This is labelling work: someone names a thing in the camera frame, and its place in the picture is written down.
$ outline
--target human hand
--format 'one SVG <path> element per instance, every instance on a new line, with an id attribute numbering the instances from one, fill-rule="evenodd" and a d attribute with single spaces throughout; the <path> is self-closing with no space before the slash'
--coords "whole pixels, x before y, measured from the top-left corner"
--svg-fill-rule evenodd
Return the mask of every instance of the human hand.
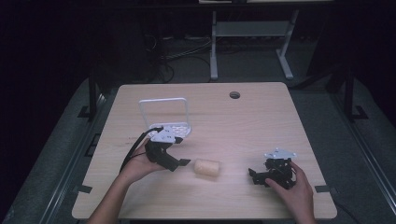
<path id="1" fill-rule="evenodd" d="M 135 181 L 144 176 L 154 172 L 164 170 L 161 165 L 149 161 L 146 155 L 145 144 L 148 139 L 138 147 L 132 154 L 132 158 L 126 163 L 125 167 L 120 172 L 118 178 L 121 178 L 126 184 L 131 185 Z"/>
<path id="2" fill-rule="evenodd" d="M 312 187 L 305 172 L 294 162 L 290 165 L 296 174 L 296 184 L 291 189 L 282 188 L 270 178 L 266 178 L 265 182 L 282 198 L 297 223 L 316 223 Z"/>

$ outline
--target person's left hand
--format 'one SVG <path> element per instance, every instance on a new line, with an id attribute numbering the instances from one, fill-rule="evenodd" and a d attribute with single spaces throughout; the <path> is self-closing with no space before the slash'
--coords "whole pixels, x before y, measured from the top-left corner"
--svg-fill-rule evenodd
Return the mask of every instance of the person's left hand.
<path id="1" fill-rule="evenodd" d="M 133 158 L 131 158 L 128 163 L 126 163 L 125 167 L 122 169 L 118 176 L 118 178 L 123 179 L 129 185 L 154 171 L 160 171 L 165 169 L 161 165 L 149 161 L 149 158 L 145 153 L 145 144 L 147 143 L 147 141 L 148 139 L 145 139 L 140 147 L 138 147 L 134 151 L 134 154 L 132 155 Z"/>

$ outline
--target person's right hand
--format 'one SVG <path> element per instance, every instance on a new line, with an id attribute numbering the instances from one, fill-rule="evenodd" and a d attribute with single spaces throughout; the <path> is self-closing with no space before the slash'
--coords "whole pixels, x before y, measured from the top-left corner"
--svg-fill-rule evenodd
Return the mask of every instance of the person's right hand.
<path id="1" fill-rule="evenodd" d="M 294 162 L 290 165 L 296 173 L 296 184 L 291 189 L 282 188 L 270 178 L 266 178 L 265 182 L 282 198 L 297 223 L 317 223 L 314 216 L 314 192 L 308 179 L 304 171 Z"/>

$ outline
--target black cable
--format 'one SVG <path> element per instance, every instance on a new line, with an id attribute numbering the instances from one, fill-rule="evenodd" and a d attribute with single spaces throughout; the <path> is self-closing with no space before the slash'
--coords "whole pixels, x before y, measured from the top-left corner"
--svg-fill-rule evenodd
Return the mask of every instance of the black cable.
<path id="1" fill-rule="evenodd" d="M 239 43 L 235 43 L 229 39 L 224 39 L 221 42 L 226 42 L 228 43 L 228 46 L 226 46 L 226 49 L 221 49 L 223 43 L 219 42 L 219 49 L 217 50 L 217 52 L 219 54 L 235 54 L 238 53 L 240 51 L 246 50 L 248 47 L 245 47 L 245 49 L 241 46 L 241 44 Z"/>
<path id="2" fill-rule="evenodd" d="M 155 38 L 154 35 L 145 35 L 145 37 L 150 37 L 153 40 L 152 47 L 150 47 L 149 49 L 146 49 L 146 51 L 148 51 L 148 52 L 154 51 L 154 49 L 157 47 L 157 43 L 158 43 L 157 38 Z"/>
<path id="3" fill-rule="evenodd" d="M 137 154 L 137 155 L 134 155 L 134 156 L 131 157 L 131 159 L 133 159 L 133 158 L 135 158 L 135 157 L 137 157 L 137 156 L 143 155 L 143 154 L 146 154 L 146 152 L 142 152 L 142 153 L 139 153 L 139 154 Z"/>
<path id="4" fill-rule="evenodd" d="M 133 156 L 132 154 L 134 154 L 134 151 L 137 149 L 137 147 L 138 147 L 139 144 L 143 141 L 143 139 L 146 137 L 146 135 L 148 135 L 148 133 L 151 133 L 151 132 L 153 132 L 153 131 L 160 132 L 160 131 L 162 131 L 162 130 L 163 130 L 163 127 L 161 127 L 161 128 L 152 128 L 152 129 L 149 129 L 148 131 L 142 133 L 142 134 L 140 135 L 140 137 L 136 140 L 136 142 L 134 142 L 134 145 L 131 147 L 131 149 L 129 150 L 128 154 L 126 155 L 124 161 L 122 162 L 122 165 L 121 165 L 121 168 L 120 168 L 120 172 L 122 171 L 122 169 L 124 168 L 124 166 L 126 165 L 126 163 L 128 163 L 128 161 L 129 161 L 131 158 L 135 157 L 135 156 Z"/>
<path id="5" fill-rule="evenodd" d="M 219 38 L 216 40 L 216 52 L 222 53 L 226 51 L 231 51 L 233 43 L 226 38 Z"/>
<path id="6" fill-rule="evenodd" d="M 162 64 L 162 65 L 165 67 L 166 70 L 167 70 L 167 69 L 170 69 L 170 70 L 171 70 L 171 76 L 170 76 L 168 79 L 165 79 L 165 74 L 161 71 L 161 69 L 158 70 L 158 79 L 159 79 L 163 84 L 166 84 L 166 83 L 169 83 L 170 81 L 172 81 L 172 79 L 174 78 L 174 76 L 175 76 L 175 69 L 174 69 L 171 65 L 169 65 L 168 63 L 167 63 L 167 64 Z"/>
<path id="7" fill-rule="evenodd" d="M 163 58 L 164 59 L 168 59 L 168 60 L 173 60 L 173 59 L 182 58 L 182 57 L 184 57 L 186 55 L 190 55 L 190 54 L 193 54 L 193 53 L 204 53 L 205 51 L 210 49 L 210 45 L 209 44 L 210 44 L 210 42 L 207 42 L 206 44 L 204 44 L 204 45 L 202 45 L 200 47 L 197 47 L 197 48 L 194 48 L 194 49 L 189 49 L 187 51 L 180 52 L 180 53 L 177 53 L 177 54 L 174 54 L 174 55 L 164 56 Z"/>
<path id="8" fill-rule="evenodd" d="M 193 42 L 193 43 L 197 43 L 197 44 L 201 44 L 201 43 L 205 43 L 206 42 L 206 40 L 207 39 L 209 39 L 210 37 L 200 37 L 200 38 L 197 38 L 197 39 L 192 39 L 192 38 L 190 38 L 190 37 L 186 37 L 186 38 L 184 38 L 184 40 L 187 42 L 187 41 L 190 41 L 190 42 Z"/>
<path id="9" fill-rule="evenodd" d="M 343 205 L 341 205 L 339 202 L 337 202 L 336 200 L 333 200 L 335 206 L 341 208 L 342 210 L 344 210 L 344 212 L 346 212 L 356 223 L 361 224 L 361 222 L 359 222 L 355 216 L 349 211 L 347 210 Z"/>
<path id="10" fill-rule="evenodd" d="M 207 66 L 209 66 L 209 69 L 210 69 L 210 63 L 209 63 L 207 60 L 205 60 L 205 59 L 203 59 L 203 58 L 201 58 L 201 57 L 198 57 L 198 56 L 192 56 L 192 55 L 190 55 L 190 56 L 183 56 L 183 57 L 179 57 L 179 58 L 173 59 L 173 60 L 171 60 L 171 61 L 179 60 L 179 59 L 188 59 L 188 58 L 193 58 L 193 59 L 201 60 L 202 62 L 206 63 Z"/>

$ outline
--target hole in table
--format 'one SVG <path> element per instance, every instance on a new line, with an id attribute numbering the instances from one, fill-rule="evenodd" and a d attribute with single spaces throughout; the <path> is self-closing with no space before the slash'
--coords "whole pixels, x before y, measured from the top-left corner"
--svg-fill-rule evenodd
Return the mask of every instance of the hole in table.
<path id="1" fill-rule="evenodd" d="M 230 97 L 233 99 L 238 99 L 239 97 L 241 97 L 241 94 L 237 91 L 232 91 L 230 92 Z"/>

